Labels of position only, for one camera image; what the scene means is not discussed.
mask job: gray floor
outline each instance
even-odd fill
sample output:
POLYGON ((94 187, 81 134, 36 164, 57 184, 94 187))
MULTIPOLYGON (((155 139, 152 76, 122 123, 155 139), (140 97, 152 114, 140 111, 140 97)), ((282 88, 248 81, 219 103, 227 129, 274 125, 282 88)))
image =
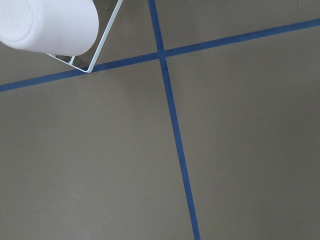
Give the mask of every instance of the gray floor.
MULTIPOLYGON (((157 0, 165 49, 320 2, 157 0)), ((124 0, 98 63, 157 51, 124 0)), ((320 239, 320 27, 167 58, 203 240, 320 239)), ((0 45, 1 85, 72 70, 0 45)), ((1 240, 192 240, 159 60, 0 92, 1 240)))

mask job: white mug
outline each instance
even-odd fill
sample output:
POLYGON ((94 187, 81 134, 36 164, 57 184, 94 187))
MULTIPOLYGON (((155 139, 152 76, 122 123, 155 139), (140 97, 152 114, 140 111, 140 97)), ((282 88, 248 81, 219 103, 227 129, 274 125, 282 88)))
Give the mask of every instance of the white mug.
POLYGON ((0 41, 14 49, 78 56, 98 29, 93 0, 0 0, 0 41))

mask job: white wire rack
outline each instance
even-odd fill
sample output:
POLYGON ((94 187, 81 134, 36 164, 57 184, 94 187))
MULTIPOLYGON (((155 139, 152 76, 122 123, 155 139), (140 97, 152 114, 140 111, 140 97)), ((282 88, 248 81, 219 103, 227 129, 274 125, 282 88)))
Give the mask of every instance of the white wire rack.
POLYGON ((105 41, 106 41, 106 39, 108 37, 110 29, 111 29, 111 27, 112 27, 112 25, 113 25, 113 23, 114 23, 114 21, 116 19, 116 16, 117 16, 117 14, 119 12, 119 9, 121 7, 122 2, 123 2, 123 0, 117 0, 116 5, 115 5, 115 7, 114 7, 114 9, 112 11, 111 17, 110 17, 110 19, 109 19, 109 21, 108 21, 108 23, 107 23, 107 25, 106 25, 106 27, 104 29, 104 32, 103 32, 103 34, 101 36, 101 39, 100 39, 98 45, 95 46, 96 49, 94 51, 93 57, 89 61, 90 63, 89 63, 89 66, 88 66, 87 69, 81 68, 81 67, 79 67, 77 65, 74 65, 75 58, 76 57, 81 57, 81 56, 72 56, 71 59, 69 59, 70 57, 66 57, 68 60, 65 60, 65 57, 61 57, 61 56, 57 56, 57 55, 53 55, 53 54, 47 54, 47 55, 59 60, 60 62, 68 64, 69 66, 72 66, 72 67, 74 67, 74 68, 76 68, 76 69, 78 69, 78 70, 80 70, 82 72, 91 73, 92 70, 94 69, 94 66, 95 66, 96 62, 97 62, 97 59, 98 59, 99 54, 100 54, 100 52, 102 50, 102 47, 105 44, 105 41))

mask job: blue grout line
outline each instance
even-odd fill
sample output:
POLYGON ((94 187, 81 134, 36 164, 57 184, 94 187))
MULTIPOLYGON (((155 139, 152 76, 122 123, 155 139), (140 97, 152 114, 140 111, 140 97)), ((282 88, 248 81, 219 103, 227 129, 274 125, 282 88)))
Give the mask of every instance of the blue grout line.
POLYGON ((200 240, 201 238, 200 238, 200 232, 198 227, 196 208, 195 208, 194 199, 193 199, 192 190, 191 190, 191 184, 190 184, 186 157, 185 157, 183 142, 181 138, 180 128, 179 128, 174 95, 173 95, 171 82, 170 82, 170 74, 169 74, 168 64, 166 60, 164 43, 161 35, 156 2, 155 0, 148 0, 148 3, 149 3, 150 15, 151 15, 151 20, 153 25, 155 41, 156 41, 156 47, 159 55, 159 61, 160 61, 160 67, 162 72, 162 78, 164 82, 166 99, 169 107, 174 140, 175 140, 176 150, 177 150, 181 174, 182 174, 184 191, 185 191, 186 201, 187 201, 189 214, 190 214, 193 237, 195 240, 200 240))
MULTIPOLYGON (((240 35, 236 35, 236 36, 230 36, 230 37, 225 37, 225 38, 221 38, 221 39, 216 39, 216 40, 200 42, 200 43, 196 43, 196 44, 192 44, 192 45, 177 47, 177 48, 165 50, 164 54, 166 57, 172 57, 172 56, 176 56, 176 55, 191 53, 194 51, 215 48, 215 47, 219 47, 219 46, 223 46, 223 45, 235 44, 235 43, 239 43, 239 42, 249 41, 249 40, 253 40, 253 39, 258 39, 258 38, 263 38, 263 37, 268 37, 268 36, 272 36, 272 35, 283 34, 283 33, 288 33, 288 32, 292 32, 292 31, 297 31, 297 30, 302 30, 302 29, 307 29, 307 28, 312 28, 312 27, 318 27, 318 26, 320 26, 320 19, 317 18, 317 19, 310 20, 310 21, 304 21, 304 22, 294 23, 294 24, 290 24, 290 25, 279 26, 279 27, 274 27, 274 28, 270 28, 270 29, 240 34, 240 35)), ((109 70, 109 69, 113 69, 113 68, 119 68, 119 67, 124 67, 124 66, 128 66, 128 65, 133 65, 133 64, 137 64, 137 63, 143 63, 143 62, 147 62, 147 61, 151 61, 151 60, 156 60, 158 58, 159 58, 159 56, 158 56, 157 52, 144 54, 144 55, 140 55, 140 56, 129 57, 129 58, 121 59, 121 60, 98 64, 94 67, 92 72, 99 72, 99 71, 109 70)), ((31 79, 21 80, 21 81, 17 81, 17 82, 11 82, 11 83, 0 85, 0 93, 5 92, 5 91, 14 90, 14 89, 29 87, 29 86, 33 86, 33 85, 48 83, 48 82, 52 82, 52 81, 67 79, 67 78, 71 78, 71 77, 76 77, 76 76, 80 76, 83 74, 84 73, 81 72, 80 70, 75 69, 75 70, 69 70, 69 71, 54 73, 54 74, 50 74, 50 75, 35 77, 35 78, 31 78, 31 79)))
POLYGON ((196 44, 192 44, 192 45, 177 47, 177 48, 166 50, 165 55, 167 57, 172 57, 172 56, 186 54, 186 53, 195 52, 195 51, 199 51, 199 50, 215 48, 215 47, 219 47, 219 46, 223 46, 223 45, 235 44, 235 43, 239 43, 239 42, 264 38, 264 37, 277 35, 277 34, 284 34, 284 33, 292 32, 292 31, 297 31, 297 30, 302 30, 302 29, 307 29, 307 28, 312 28, 312 27, 318 27, 318 26, 320 26, 320 19, 314 19, 314 20, 310 20, 310 21, 304 21, 304 22, 299 22, 299 23, 290 24, 290 25, 278 26, 278 27, 273 27, 273 28, 269 28, 269 29, 265 29, 265 30, 254 31, 254 32, 250 32, 250 33, 225 37, 225 38, 221 38, 221 39, 217 39, 217 40, 205 41, 205 42, 196 43, 196 44))

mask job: cup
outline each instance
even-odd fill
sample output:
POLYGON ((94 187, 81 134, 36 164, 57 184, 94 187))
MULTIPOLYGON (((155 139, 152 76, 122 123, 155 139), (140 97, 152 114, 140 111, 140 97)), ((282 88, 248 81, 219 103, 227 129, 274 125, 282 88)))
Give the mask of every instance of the cup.
POLYGON ((0 0, 0 41, 14 49, 78 56, 98 29, 92 0, 0 0))

